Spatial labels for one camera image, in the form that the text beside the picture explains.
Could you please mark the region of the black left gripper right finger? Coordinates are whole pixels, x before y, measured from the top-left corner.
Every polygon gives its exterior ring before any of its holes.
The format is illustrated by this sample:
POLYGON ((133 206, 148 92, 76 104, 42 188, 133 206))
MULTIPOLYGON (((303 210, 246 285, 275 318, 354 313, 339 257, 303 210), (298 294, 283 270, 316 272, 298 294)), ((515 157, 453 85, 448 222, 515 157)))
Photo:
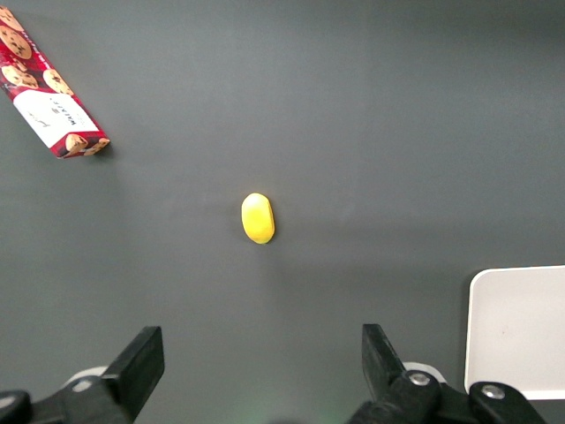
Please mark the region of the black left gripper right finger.
POLYGON ((362 366, 372 399, 350 423, 543 423, 517 389, 501 382, 476 382, 466 394, 424 369, 408 369, 383 328, 362 329, 362 366))

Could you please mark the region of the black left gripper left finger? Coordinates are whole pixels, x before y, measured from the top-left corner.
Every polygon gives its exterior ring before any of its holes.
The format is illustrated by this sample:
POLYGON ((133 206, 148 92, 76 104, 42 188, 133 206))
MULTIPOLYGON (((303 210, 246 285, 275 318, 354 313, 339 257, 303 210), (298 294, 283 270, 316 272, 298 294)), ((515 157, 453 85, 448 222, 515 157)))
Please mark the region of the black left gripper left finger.
POLYGON ((133 423, 165 368, 162 328, 147 326, 107 366, 73 375, 34 402, 25 390, 1 393, 2 423, 133 423))

